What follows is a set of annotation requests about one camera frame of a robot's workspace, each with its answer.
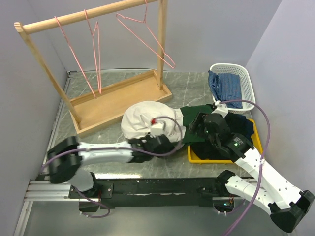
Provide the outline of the white and green t shirt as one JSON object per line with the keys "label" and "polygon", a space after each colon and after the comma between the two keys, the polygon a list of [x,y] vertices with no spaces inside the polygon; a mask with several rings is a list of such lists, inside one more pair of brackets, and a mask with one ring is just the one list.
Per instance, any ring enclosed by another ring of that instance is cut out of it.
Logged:
{"label": "white and green t shirt", "polygon": [[182,141],[183,145],[190,145],[204,142],[205,139],[191,134],[189,124],[199,112],[211,114],[212,111],[213,106],[210,104],[174,109],[160,102],[144,101],[129,107],[125,111],[121,122],[121,130],[128,140],[141,138],[150,132],[149,126],[153,118],[166,116],[174,119],[180,127],[169,119],[161,119],[166,123],[164,135],[172,143]]}

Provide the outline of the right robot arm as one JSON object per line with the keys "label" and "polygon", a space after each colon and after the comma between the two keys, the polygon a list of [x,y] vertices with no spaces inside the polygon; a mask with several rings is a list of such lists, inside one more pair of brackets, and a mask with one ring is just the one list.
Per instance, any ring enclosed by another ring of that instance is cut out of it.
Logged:
{"label": "right robot arm", "polygon": [[189,131],[207,139],[222,156],[249,173],[257,184],[241,179],[231,171],[218,177],[216,192],[240,196],[270,216],[281,230],[291,233],[308,213],[315,200],[309,190],[301,190],[278,173],[242,134],[232,133],[221,114],[199,113]]}

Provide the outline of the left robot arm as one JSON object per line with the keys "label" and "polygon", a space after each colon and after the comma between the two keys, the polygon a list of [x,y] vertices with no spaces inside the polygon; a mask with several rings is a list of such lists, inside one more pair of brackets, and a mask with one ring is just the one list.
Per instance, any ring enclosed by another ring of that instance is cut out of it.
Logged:
{"label": "left robot arm", "polygon": [[67,182],[86,197],[97,194],[101,186],[94,173],[83,166],[101,163],[143,163],[153,157],[165,157],[176,152],[175,145],[165,135],[134,138],[115,144],[89,144],[78,142],[71,136],[47,152],[44,168],[52,184]]}

